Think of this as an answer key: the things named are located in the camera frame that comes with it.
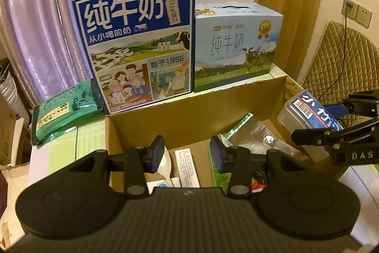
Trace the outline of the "white Mecobalamin medicine box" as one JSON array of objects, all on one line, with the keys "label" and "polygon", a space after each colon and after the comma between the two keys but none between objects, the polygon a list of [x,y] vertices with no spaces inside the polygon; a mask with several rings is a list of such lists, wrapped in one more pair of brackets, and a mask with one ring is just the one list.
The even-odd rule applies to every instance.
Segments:
[{"label": "white Mecobalamin medicine box", "polygon": [[155,188],[180,188],[180,180],[178,177],[171,178],[171,180],[156,180],[147,182],[149,194],[151,195]]}]

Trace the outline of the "white speckled spoon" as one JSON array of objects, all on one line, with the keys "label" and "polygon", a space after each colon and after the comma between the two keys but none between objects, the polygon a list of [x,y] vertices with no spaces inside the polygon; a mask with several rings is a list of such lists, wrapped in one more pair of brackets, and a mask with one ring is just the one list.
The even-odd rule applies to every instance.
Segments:
[{"label": "white speckled spoon", "polygon": [[164,148],[164,153],[157,169],[157,172],[164,177],[165,181],[173,187],[171,181],[171,157],[167,148]]}]

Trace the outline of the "brown cardboard boxes stack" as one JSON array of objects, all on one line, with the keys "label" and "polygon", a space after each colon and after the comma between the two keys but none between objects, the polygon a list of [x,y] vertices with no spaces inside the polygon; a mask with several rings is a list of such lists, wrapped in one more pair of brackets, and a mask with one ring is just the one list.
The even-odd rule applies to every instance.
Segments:
[{"label": "brown cardboard boxes stack", "polygon": [[32,144],[24,119],[16,119],[6,100],[1,96],[1,170],[30,161]]}]

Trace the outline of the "silver foil pouch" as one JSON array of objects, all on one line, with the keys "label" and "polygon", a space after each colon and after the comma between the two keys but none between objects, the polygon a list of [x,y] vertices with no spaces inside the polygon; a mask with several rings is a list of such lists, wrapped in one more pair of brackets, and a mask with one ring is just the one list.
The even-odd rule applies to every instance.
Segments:
[{"label": "silver foil pouch", "polygon": [[269,128],[252,113],[246,114],[228,133],[220,134],[226,146],[241,146],[252,154],[265,155],[269,149],[279,150],[297,161],[307,160],[307,156],[286,142],[278,139]]}]

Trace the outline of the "red candy packet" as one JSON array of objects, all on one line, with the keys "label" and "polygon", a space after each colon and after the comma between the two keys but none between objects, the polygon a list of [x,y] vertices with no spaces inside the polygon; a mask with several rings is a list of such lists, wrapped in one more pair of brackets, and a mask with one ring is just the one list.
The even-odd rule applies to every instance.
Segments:
[{"label": "red candy packet", "polygon": [[252,192],[257,193],[266,187],[266,178],[264,172],[254,171],[252,174]]}]

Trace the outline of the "beige quilted chair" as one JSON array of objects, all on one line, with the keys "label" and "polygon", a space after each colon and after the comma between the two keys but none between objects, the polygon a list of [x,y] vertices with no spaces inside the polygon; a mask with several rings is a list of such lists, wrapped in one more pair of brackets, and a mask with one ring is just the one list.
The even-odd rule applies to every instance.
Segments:
[{"label": "beige quilted chair", "polygon": [[329,21],[301,84],[323,105],[378,89],[378,46],[357,30]]}]

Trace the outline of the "clear box blue label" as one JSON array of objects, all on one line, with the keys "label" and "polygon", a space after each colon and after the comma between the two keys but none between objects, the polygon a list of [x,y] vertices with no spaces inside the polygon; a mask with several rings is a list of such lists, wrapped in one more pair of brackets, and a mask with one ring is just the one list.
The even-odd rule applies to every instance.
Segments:
[{"label": "clear box blue label", "polygon": [[307,90],[298,92],[285,103],[278,114],[278,122],[290,133],[296,129],[343,129],[326,107]]}]

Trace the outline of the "beige printed side cloth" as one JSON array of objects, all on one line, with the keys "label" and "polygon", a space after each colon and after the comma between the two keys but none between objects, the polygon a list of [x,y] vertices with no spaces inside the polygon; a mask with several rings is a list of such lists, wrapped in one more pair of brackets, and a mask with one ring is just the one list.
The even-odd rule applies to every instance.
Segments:
[{"label": "beige printed side cloth", "polygon": [[28,187],[28,163],[1,171],[7,184],[6,209],[1,217],[1,248],[8,250],[25,235],[15,213],[15,203],[21,192]]}]

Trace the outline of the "dark blue milk carton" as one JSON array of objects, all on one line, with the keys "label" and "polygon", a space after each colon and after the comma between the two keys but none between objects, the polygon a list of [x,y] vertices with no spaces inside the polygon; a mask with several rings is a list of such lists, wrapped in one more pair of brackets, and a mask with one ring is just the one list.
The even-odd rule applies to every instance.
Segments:
[{"label": "dark blue milk carton", "polygon": [[110,114],[193,90],[195,0],[73,0]]}]

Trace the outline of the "wall power socket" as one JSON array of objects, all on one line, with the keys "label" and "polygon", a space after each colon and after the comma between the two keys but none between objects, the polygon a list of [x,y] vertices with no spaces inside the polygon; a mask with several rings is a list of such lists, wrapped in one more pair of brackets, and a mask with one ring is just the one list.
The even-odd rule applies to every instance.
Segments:
[{"label": "wall power socket", "polygon": [[344,0],[341,13],[366,29],[370,27],[373,13],[362,5],[351,0]]}]

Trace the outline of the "green white spray box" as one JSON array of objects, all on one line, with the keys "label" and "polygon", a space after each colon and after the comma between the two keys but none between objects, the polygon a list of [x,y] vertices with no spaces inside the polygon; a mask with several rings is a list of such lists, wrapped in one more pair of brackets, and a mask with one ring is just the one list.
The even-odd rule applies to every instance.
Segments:
[{"label": "green white spray box", "polygon": [[213,157],[211,155],[211,142],[208,142],[208,154],[209,154],[209,159],[210,159],[210,164],[211,164],[211,170],[212,170],[212,175],[213,175],[213,183],[215,187],[220,187],[224,194],[227,194],[227,189],[229,187],[229,182],[231,179],[231,174],[230,173],[220,173],[217,170],[216,164],[213,160]]}]

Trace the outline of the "long white medicine box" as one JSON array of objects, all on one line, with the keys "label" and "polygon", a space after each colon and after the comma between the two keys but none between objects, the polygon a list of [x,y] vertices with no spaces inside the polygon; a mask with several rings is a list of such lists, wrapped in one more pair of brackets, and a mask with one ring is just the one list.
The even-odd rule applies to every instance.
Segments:
[{"label": "long white medicine box", "polygon": [[189,148],[175,150],[180,184],[183,188],[199,188],[200,183]]}]

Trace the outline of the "green tea package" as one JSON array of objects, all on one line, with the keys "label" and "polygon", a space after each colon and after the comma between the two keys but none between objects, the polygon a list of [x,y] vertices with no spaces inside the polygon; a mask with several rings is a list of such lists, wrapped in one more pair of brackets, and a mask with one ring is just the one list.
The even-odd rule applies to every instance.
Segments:
[{"label": "green tea package", "polygon": [[50,142],[103,114],[104,101],[93,78],[60,92],[33,108],[31,142]]}]

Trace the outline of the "brown cardboard sorting box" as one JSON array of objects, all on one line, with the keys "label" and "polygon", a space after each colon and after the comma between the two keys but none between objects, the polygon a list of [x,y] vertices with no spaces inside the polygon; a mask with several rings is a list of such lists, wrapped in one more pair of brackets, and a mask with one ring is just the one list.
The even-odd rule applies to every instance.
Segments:
[{"label": "brown cardboard sorting box", "polygon": [[123,153],[130,146],[148,146],[157,135],[162,135],[173,161],[176,149],[191,150],[200,186],[212,187],[210,138],[230,131],[252,113],[276,137],[290,144],[290,133],[279,124],[278,114],[301,89],[293,79],[282,76],[234,83],[225,89],[191,93],[109,115],[105,119],[107,150],[110,154]]}]

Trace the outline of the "checked tablecloth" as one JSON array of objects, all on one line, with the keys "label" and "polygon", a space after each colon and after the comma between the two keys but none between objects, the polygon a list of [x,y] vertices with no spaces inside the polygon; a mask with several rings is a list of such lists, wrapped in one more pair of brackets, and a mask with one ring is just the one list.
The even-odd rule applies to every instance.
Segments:
[{"label": "checked tablecloth", "polygon": [[32,185],[89,153],[105,148],[105,120],[72,129],[42,146],[34,146],[28,183]]}]

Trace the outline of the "light blue milk carton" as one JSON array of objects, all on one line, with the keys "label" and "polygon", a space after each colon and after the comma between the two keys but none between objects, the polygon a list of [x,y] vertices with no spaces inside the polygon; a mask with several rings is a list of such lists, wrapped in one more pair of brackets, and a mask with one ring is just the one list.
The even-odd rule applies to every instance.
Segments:
[{"label": "light blue milk carton", "polygon": [[258,3],[195,7],[195,92],[270,71],[283,15]]}]

